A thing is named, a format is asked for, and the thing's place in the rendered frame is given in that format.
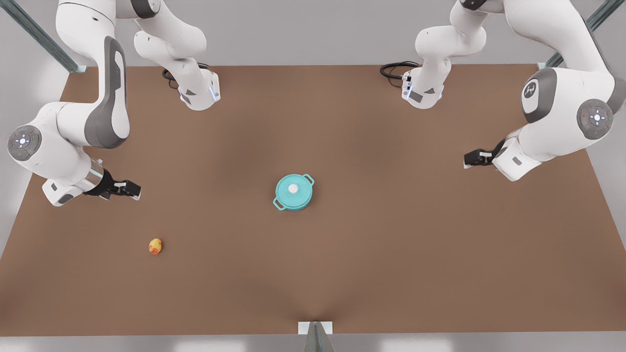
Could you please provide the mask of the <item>silver frame post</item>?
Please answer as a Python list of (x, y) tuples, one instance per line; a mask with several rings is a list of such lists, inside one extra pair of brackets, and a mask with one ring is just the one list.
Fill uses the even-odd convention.
[(622, 73), (626, 62), (626, 0), (571, 0), (573, 10), (549, 16), (549, 29), (566, 26), (555, 44), (554, 54), (536, 67), (595, 69), (604, 67)]
[(85, 73), (87, 66), (78, 65), (47, 32), (15, 1), (0, 0), (0, 8), (22, 27), (56, 62), (69, 73)]
[(333, 334), (331, 321), (301, 321), (298, 323), (298, 334), (306, 335), (304, 352), (335, 352), (329, 334)]

